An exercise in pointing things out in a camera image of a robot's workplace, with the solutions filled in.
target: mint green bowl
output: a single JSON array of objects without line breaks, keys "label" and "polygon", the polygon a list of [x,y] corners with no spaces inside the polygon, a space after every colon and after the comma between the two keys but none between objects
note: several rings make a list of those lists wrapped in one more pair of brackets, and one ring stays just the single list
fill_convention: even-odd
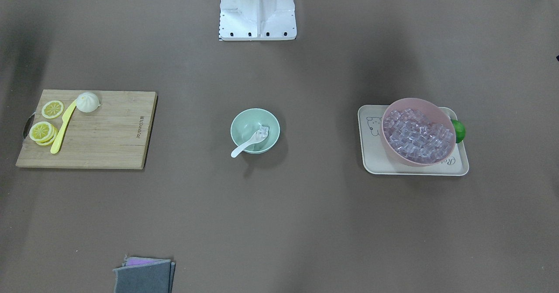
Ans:
[{"label": "mint green bowl", "polygon": [[231,138],[235,145],[239,146],[248,141],[260,126],[270,128],[268,137],[258,144],[248,146],[244,151],[251,154],[260,154],[270,150],[280,137],[280,124],[274,114],[261,108],[244,110],[235,117],[231,123]]}]

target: gray towel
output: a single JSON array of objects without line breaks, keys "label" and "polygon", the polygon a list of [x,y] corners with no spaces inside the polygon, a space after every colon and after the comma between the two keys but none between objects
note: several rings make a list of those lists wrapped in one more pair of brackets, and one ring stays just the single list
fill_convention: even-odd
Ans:
[{"label": "gray towel", "polygon": [[124,258],[114,269],[114,293],[171,293],[175,263],[170,259]]}]

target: small bowl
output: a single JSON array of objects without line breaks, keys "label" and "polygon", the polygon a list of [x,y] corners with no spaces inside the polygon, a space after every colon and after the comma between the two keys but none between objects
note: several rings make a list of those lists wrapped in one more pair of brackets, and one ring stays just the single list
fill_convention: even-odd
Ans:
[{"label": "small bowl", "polygon": [[267,110],[250,108],[240,112],[231,123],[231,139],[235,145],[239,146],[248,141],[260,126],[270,128],[268,137],[258,144],[248,146],[243,151],[250,154],[266,152],[276,144],[280,137],[280,124],[277,118]]},{"label": "small bowl", "polygon": [[[418,99],[418,98],[405,98],[405,99],[397,100],[396,102],[394,102],[394,103],[390,104],[390,106],[388,106],[388,108],[386,109],[386,111],[383,114],[383,120],[381,121],[381,130],[383,131],[382,132],[383,137],[381,137],[381,142],[383,143],[383,146],[385,147],[385,150],[389,154],[389,156],[392,156],[398,162],[401,162],[402,164],[409,165],[409,166],[429,166],[429,165],[437,164],[437,163],[441,162],[442,160],[445,160],[446,158],[448,158],[452,154],[452,150],[449,150],[449,154],[447,154],[444,158],[442,158],[442,159],[440,159],[436,162],[433,162],[433,163],[414,162],[414,161],[411,161],[411,160],[408,160],[408,159],[404,158],[398,152],[396,152],[396,150],[394,150],[394,148],[392,148],[390,146],[390,144],[388,142],[388,139],[386,138],[386,135],[384,133],[384,120],[385,120],[386,116],[388,116],[393,110],[399,110],[401,112],[402,110],[405,110],[407,108],[411,108],[412,110],[420,110],[434,124],[443,124],[443,126],[445,128],[448,128],[449,130],[451,130],[455,133],[454,126],[453,126],[449,116],[446,115],[435,104],[432,104],[429,101],[425,101],[425,100]],[[452,143],[454,144],[455,142],[456,142],[456,133],[455,133],[455,139],[452,141]]]}]

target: cartoon drawing on tray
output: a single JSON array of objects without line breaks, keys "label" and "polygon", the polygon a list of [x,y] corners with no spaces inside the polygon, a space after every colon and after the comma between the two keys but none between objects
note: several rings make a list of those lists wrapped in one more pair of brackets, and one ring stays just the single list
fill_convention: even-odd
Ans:
[{"label": "cartoon drawing on tray", "polygon": [[373,136],[379,136],[381,130],[381,118],[380,117],[368,117],[367,124],[371,130]]}]

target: lemon slice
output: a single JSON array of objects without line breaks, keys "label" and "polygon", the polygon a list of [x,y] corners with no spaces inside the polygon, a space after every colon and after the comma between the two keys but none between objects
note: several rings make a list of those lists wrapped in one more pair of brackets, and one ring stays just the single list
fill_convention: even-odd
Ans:
[{"label": "lemon slice", "polygon": [[48,146],[48,145],[52,145],[52,143],[54,142],[54,139],[56,138],[56,135],[58,134],[58,129],[54,128],[54,133],[52,134],[52,137],[50,138],[49,141],[47,142],[38,142],[36,141],[36,144],[38,144],[39,146]]},{"label": "lemon slice", "polygon": [[64,110],[64,104],[59,100],[52,100],[42,107],[42,115],[45,118],[56,118]]},{"label": "lemon slice", "polygon": [[54,126],[49,122],[38,122],[33,125],[31,132],[29,133],[29,138],[33,141],[46,141],[52,137],[54,133]]}]

